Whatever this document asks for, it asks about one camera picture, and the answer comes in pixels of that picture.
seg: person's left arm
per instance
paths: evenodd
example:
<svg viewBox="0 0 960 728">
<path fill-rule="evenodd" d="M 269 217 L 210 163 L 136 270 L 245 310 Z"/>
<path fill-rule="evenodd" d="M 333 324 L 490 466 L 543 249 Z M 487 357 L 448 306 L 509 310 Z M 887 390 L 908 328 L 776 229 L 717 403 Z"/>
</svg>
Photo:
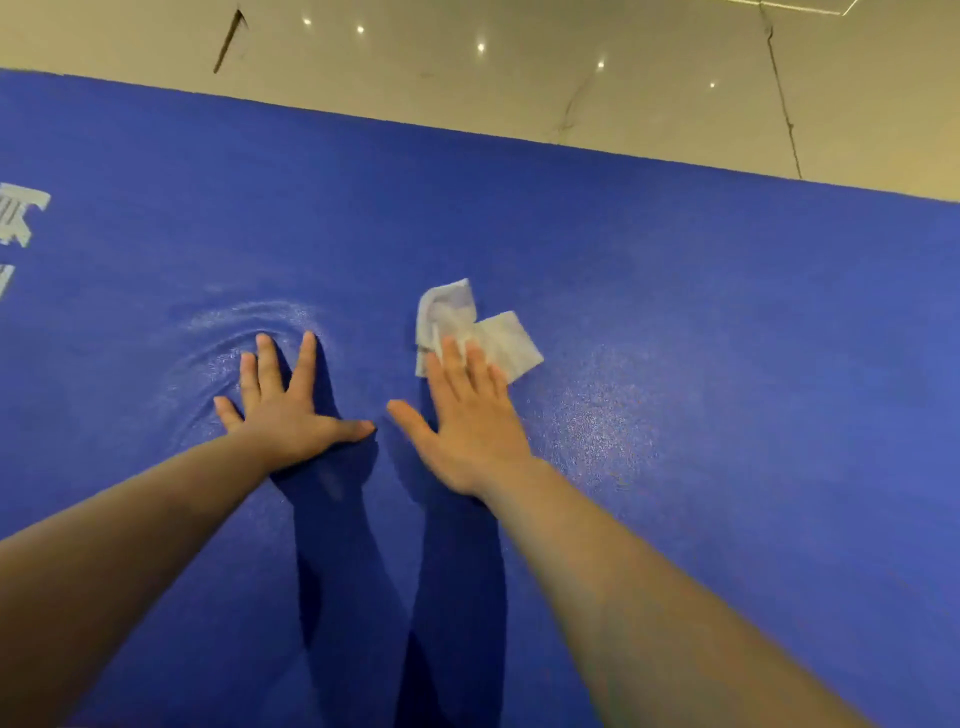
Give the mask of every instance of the person's left arm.
<svg viewBox="0 0 960 728">
<path fill-rule="evenodd" d="M 0 725 L 55 726 L 151 605 L 273 471 L 373 432 L 313 407 L 317 341 L 303 336 L 284 392 L 273 340 L 244 353 L 246 420 L 228 434 L 0 542 Z"/>
</svg>

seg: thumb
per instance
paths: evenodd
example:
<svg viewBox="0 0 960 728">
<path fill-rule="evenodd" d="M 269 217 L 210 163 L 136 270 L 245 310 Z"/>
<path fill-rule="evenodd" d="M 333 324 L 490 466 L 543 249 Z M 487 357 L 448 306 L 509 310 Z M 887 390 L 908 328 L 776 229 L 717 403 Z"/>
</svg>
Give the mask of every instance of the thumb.
<svg viewBox="0 0 960 728">
<path fill-rule="evenodd" d="M 370 420 L 333 420 L 329 417 L 318 417 L 317 419 L 325 421 L 318 424 L 322 426 L 321 430 L 324 435 L 329 438 L 331 444 L 356 443 L 376 430 L 376 425 Z"/>
<path fill-rule="evenodd" d="M 390 400 L 387 402 L 387 411 L 397 426 L 410 438 L 420 457 L 425 458 L 427 452 L 436 447 L 439 439 L 437 433 L 430 429 L 430 425 L 416 409 L 403 400 Z"/>
</svg>

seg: finger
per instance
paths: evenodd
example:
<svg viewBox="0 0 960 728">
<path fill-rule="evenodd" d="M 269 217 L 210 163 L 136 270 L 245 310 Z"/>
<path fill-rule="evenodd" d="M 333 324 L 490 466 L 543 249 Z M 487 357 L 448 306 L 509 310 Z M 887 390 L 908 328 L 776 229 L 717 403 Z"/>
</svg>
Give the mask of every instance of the finger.
<svg viewBox="0 0 960 728">
<path fill-rule="evenodd" d="M 240 401 L 244 414 L 250 416 L 260 404 L 260 384 L 256 376 L 256 356 L 250 352 L 240 354 Z"/>
<path fill-rule="evenodd" d="M 317 373 L 317 337 L 307 331 L 300 342 L 300 354 L 297 356 L 297 368 L 290 377 L 287 390 L 298 399 L 313 399 L 313 380 Z"/>
<path fill-rule="evenodd" d="M 217 417 L 220 418 L 220 422 L 223 423 L 227 432 L 230 432 L 238 425 L 243 424 L 243 420 L 240 419 L 237 408 L 234 407 L 233 402 L 228 400 L 226 397 L 214 397 L 213 408 L 216 410 Z"/>
<path fill-rule="evenodd" d="M 274 340 L 265 333 L 256 335 L 256 373 L 260 380 L 260 397 L 276 397 L 283 394 L 280 378 L 280 362 L 276 358 Z"/>
<path fill-rule="evenodd" d="M 487 368 L 487 355 L 473 339 L 467 341 L 467 372 L 478 395 L 484 399 L 494 396 L 493 380 Z"/>
<path fill-rule="evenodd" d="M 445 336 L 442 346 L 444 347 L 444 373 L 447 381 L 450 382 L 453 394 L 460 401 L 476 397 L 473 385 L 467 377 L 467 368 L 464 366 L 464 358 L 460 355 L 457 340 L 452 336 Z"/>
<path fill-rule="evenodd" d="M 490 372 L 490 379 L 493 383 L 493 391 L 496 398 L 505 401 L 507 404 L 511 404 L 510 395 L 507 393 L 507 376 L 503 373 L 503 370 L 496 366 L 496 364 L 491 364 L 487 369 Z"/>
<path fill-rule="evenodd" d="M 329 433 L 329 420 L 328 417 L 317 417 L 318 425 L 321 426 L 324 430 L 324 433 Z M 368 435 L 372 435 L 376 430 L 376 425 L 374 425 L 370 420 L 334 420 L 335 424 L 333 430 L 333 443 L 356 443 L 360 440 L 363 440 Z"/>
<path fill-rule="evenodd" d="M 426 354 L 426 382 L 430 385 L 430 399 L 433 408 L 437 410 L 437 417 L 441 422 L 449 414 L 450 408 L 456 405 L 457 396 L 453 394 L 450 382 L 446 378 L 444 365 L 433 352 Z"/>
<path fill-rule="evenodd" d="M 440 436 L 430 429 L 430 425 L 416 409 L 411 407 L 403 400 L 390 400 L 387 402 L 387 411 L 394 418 L 397 426 L 403 430 L 403 433 L 413 443 L 417 453 L 423 462 L 430 465 L 436 452 L 437 445 L 440 442 Z"/>
</svg>

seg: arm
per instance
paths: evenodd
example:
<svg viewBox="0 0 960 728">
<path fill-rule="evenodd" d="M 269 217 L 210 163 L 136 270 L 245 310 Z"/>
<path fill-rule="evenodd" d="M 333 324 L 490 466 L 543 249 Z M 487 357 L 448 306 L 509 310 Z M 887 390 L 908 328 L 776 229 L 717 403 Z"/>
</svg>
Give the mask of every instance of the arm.
<svg viewBox="0 0 960 728">
<path fill-rule="evenodd" d="M 388 408 L 449 488 L 483 499 L 546 593 L 609 726 L 866 726 L 720 599 L 534 458 L 506 381 L 468 346 L 430 354 L 439 433 Z"/>
<path fill-rule="evenodd" d="M 257 347 L 240 363 L 246 421 L 217 398 L 224 437 L 0 542 L 0 724 L 57 725 L 269 473 L 373 431 L 314 414 L 313 334 L 287 392 L 273 341 Z"/>
</svg>

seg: white cloth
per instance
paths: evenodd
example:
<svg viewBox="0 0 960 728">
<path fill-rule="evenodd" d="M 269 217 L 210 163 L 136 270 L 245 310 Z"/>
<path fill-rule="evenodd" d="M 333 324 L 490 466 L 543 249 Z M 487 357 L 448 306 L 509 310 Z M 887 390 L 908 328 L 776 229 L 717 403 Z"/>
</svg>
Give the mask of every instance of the white cloth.
<svg viewBox="0 0 960 728">
<path fill-rule="evenodd" d="M 470 281 L 458 280 L 431 288 L 420 297 L 417 309 L 417 376 L 426 376 L 424 355 L 435 352 L 443 360 L 440 342 L 445 336 L 457 340 L 461 353 L 467 340 L 476 339 L 513 383 L 543 361 L 530 336 L 513 311 L 477 321 Z"/>
</svg>

